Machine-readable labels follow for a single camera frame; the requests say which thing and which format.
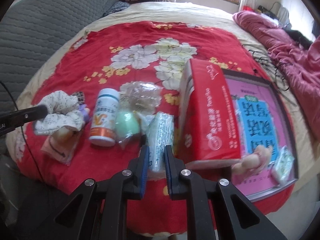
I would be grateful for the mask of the white supplement bottle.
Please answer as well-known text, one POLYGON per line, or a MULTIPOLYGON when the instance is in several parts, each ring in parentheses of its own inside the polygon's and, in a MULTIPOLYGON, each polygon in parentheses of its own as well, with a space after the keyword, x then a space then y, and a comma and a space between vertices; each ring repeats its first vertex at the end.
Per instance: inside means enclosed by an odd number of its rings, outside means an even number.
POLYGON ((89 141, 93 145, 112 147, 116 143, 116 117, 119 109, 120 94, 112 88, 104 88, 95 104, 89 141))

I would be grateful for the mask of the beige bed sheet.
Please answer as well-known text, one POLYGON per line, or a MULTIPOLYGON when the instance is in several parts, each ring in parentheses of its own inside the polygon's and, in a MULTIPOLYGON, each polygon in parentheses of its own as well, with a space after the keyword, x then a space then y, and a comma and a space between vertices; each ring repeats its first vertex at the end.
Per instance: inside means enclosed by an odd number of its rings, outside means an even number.
MULTIPOLYGON (((73 43, 86 33, 99 31, 120 23, 138 21, 182 22, 205 27, 217 27, 233 33, 247 50, 267 52, 266 48, 257 39, 236 24, 231 14, 223 10, 192 3, 147 2, 134 4, 121 12, 103 17, 80 28, 54 49, 18 97, 18 107, 27 108, 31 105, 37 90, 53 74, 56 65, 65 53, 73 43)), ((313 139, 300 108, 289 102, 286 102, 285 105, 291 115, 296 133, 299 179, 296 181, 293 191, 297 192, 319 174, 319 142, 313 139)))

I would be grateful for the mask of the grey quilted headboard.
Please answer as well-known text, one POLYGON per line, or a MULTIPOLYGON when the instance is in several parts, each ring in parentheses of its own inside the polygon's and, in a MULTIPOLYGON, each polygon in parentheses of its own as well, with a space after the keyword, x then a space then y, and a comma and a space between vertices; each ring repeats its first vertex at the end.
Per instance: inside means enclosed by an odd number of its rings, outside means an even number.
POLYGON ((116 0, 22 0, 1 20, 1 113, 42 65, 116 0))

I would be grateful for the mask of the white tissue pack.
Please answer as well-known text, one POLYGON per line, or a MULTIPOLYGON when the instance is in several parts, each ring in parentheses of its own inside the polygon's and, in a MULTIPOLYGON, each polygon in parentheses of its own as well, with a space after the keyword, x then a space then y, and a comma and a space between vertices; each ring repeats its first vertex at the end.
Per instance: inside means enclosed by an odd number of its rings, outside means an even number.
POLYGON ((149 170, 160 174, 164 171, 164 150, 167 145, 173 145, 174 116, 158 112, 146 130, 149 146, 149 170))

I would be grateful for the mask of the purple scrunchie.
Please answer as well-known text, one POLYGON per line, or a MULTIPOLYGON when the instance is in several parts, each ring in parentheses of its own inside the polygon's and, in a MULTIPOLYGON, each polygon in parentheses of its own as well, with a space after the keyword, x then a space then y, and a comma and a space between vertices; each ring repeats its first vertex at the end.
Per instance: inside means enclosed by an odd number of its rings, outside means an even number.
POLYGON ((90 114, 90 111, 91 111, 91 110, 87 107, 86 104, 81 104, 81 105, 79 105, 78 110, 81 112, 81 114, 82 114, 82 116, 83 116, 83 118, 84 118, 84 122, 85 122, 85 123, 88 123, 88 122, 90 121, 90 116, 89 116, 89 114, 90 114))

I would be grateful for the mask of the clear crumpled plastic bag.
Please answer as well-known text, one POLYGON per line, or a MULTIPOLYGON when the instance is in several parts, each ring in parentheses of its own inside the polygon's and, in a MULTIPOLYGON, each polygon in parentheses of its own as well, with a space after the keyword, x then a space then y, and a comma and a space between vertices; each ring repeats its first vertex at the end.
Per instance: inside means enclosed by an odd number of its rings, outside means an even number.
POLYGON ((154 114, 161 104, 162 89, 152 82, 127 82, 120 86, 120 106, 146 115, 154 114))

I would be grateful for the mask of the red tissue box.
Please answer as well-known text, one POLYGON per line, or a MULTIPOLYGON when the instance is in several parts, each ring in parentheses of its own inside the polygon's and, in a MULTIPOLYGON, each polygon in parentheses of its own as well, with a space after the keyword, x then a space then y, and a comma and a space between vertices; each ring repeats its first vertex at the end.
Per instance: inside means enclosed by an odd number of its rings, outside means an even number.
POLYGON ((191 59, 180 80, 176 156, 189 170, 228 167, 241 159, 238 124, 223 71, 191 59))

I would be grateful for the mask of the pink mask in bag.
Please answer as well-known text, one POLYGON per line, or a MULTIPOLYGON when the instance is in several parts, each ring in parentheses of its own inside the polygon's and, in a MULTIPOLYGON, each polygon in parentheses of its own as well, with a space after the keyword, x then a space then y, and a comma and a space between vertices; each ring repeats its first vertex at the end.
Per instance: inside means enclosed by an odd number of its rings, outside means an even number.
POLYGON ((62 127, 46 138, 41 147, 41 152, 60 163, 69 165, 81 135, 82 131, 71 131, 62 127))

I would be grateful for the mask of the white floral scrunchie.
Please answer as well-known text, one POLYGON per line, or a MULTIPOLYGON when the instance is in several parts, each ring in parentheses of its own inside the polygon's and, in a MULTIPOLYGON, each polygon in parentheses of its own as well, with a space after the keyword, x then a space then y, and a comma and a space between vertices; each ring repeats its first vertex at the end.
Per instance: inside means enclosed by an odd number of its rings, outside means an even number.
POLYGON ((63 127, 78 132, 84 126, 84 116, 79 111, 78 98, 74 95, 57 90, 42 98, 37 106, 45 106, 47 115, 35 122, 36 135, 53 135, 63 127))

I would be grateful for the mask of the red floral blanket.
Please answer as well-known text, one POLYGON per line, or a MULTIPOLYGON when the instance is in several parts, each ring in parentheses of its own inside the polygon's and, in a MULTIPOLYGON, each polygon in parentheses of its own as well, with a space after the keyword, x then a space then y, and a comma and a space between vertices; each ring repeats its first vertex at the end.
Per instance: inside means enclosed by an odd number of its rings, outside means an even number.
MULTIPOLYGON (((85 103, 93 109, 98 92, 104 88, 120 91, 120 86, 133 81, 152 82, 162 87, 157 112, 174 116, 174 132, 179 136, 178 116, 180 80, 190 59, 208 61, 221 69, 255 75, 269 81, 258 63, 232 34, 218 28, 185 23, 140 21, 117 24, 91 32, 80 47, 67 51, 54 74, 44 81, 32 103, 62 90, 67 94, 81 91, 85 103)), ((89 141, 89 125, 82 133, 69 165, 41 152, 46 136, 35 135, 27 126, 30 145, 44 181, 70 194, 84 179, 97 181, 111 178, 131 159, 138 156, 138 139, 124 149, 95 146, 89 141)), ((213 169, 198 170, 214 178, 213 169)), ((165 195, 165 179, 147 182, 144 199, 129 202, 128 226, 135 233, 183 233, 187 230, 185 201, 173 202, 165 195)))

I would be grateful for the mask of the green sponge egg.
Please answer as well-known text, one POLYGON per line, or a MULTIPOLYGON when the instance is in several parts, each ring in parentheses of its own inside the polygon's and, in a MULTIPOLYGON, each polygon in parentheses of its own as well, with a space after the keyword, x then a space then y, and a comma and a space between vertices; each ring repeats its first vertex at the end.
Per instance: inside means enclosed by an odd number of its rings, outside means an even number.
POLYGON ((140 134, 140 125, 133 112, 121 109, 116 117, 116 139, 122 149, 126 147, 132 137, 140 134))

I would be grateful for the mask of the pink quilt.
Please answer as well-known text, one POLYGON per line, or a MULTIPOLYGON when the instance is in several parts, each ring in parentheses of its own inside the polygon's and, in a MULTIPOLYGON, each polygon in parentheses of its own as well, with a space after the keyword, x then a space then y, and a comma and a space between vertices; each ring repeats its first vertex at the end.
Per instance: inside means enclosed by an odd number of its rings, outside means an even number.
POLYGON ((302 49, 273 22, 250 11, 240 11, 233 20, 264 45, 298 100, 309 127, 319 139, 319 38, 302 49))

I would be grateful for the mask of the cream plush bear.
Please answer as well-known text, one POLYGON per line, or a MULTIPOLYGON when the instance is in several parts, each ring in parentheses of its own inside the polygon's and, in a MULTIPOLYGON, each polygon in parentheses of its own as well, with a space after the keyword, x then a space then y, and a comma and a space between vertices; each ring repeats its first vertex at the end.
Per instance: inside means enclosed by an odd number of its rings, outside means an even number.
POLYGON ((259 174, 271 161, 273 147, 258 145, 252 154, 232 166, 232 175, 247 178, 259 174))

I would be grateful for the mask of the leopard print scrunchie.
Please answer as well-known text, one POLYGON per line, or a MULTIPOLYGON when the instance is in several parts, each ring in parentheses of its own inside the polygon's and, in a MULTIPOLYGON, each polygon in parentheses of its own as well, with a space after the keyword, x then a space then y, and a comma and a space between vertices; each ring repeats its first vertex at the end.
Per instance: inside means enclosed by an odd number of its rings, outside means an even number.
POLYGON ((75 92, 72 94, 72 96, 76 96, 78 99, 78 104, 83 105, 85 103, 85 95, 83 92, 75 92))

